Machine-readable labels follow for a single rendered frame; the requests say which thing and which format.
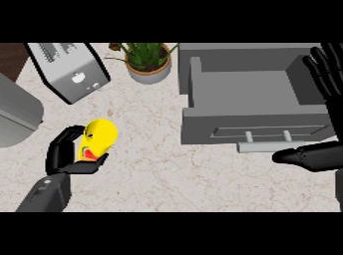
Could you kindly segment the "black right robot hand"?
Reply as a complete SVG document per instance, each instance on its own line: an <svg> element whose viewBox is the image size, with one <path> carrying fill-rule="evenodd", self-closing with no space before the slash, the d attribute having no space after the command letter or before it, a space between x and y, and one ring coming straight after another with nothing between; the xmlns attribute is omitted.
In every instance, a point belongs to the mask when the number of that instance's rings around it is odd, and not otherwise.
<svg viewBox="0 0 343 255"><path fill-rule="evenodd" d="M312 47L302 64L324 101L336 140L283 149L271 155L271 161L318 172L343 168L343 43Z"/></svg>

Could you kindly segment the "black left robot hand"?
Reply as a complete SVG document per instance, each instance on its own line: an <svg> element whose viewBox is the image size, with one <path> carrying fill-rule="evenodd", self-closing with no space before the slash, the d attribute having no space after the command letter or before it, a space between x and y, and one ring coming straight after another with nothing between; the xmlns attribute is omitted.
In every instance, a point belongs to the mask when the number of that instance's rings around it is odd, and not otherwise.
<svg viewBox="0 0 343 255"><path fill-rule="evenodd" d="M95 161L74 161L74 139L82 135L83 128L83 126L66 127L49 142L45 158L45 172L48 175L60 172L94 174L98 171L108 156L105 153Z"/></svg>

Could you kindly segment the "rounded grey appliance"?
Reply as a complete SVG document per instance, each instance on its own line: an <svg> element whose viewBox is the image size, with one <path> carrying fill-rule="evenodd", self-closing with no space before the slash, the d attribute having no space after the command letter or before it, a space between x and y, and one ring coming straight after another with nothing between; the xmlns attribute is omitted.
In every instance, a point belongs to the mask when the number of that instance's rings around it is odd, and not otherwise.
<svg viewBox="0 0 343 255"><path fill-rule="evenodd" d="M39 100L0 73L0 147L20 143L43 116Z"/></svg>

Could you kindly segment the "grey cabinet body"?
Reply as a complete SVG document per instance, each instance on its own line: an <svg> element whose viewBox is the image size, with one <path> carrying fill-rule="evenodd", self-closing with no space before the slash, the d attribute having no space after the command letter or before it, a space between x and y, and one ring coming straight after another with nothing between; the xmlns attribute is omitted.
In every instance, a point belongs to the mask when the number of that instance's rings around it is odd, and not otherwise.
<svg viewBox="0 0 343 255"><path fill-rule="evenodd" d="M188 62L200 59L203 72L283 71L318 43L179 43L176 50L178 93L187 94Z"/></svg>

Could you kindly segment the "silver toaster appliance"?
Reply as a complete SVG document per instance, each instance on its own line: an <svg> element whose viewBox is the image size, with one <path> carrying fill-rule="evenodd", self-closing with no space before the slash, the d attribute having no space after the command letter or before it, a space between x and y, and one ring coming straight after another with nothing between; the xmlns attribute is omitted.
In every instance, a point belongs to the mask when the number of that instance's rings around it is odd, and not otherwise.
<svg viewBox="0 0 343 255"><path fill-rule="evenodd" d="M67 105L110 81L89 43L26 43L24 48L43 85Z"/></svg>

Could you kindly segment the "potted green plant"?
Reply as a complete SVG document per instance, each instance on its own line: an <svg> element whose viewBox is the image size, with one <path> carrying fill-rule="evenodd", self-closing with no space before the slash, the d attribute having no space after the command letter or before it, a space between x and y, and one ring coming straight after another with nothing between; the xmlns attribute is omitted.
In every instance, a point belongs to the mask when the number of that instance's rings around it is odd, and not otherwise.
<svg viewBox="0 0 343 255"><path fill-rule="evenodd" d="M142 85L160 82L171 72L171 48L165 43L110 43L111 51L123 51L122 62L134 81Z"/></svg>

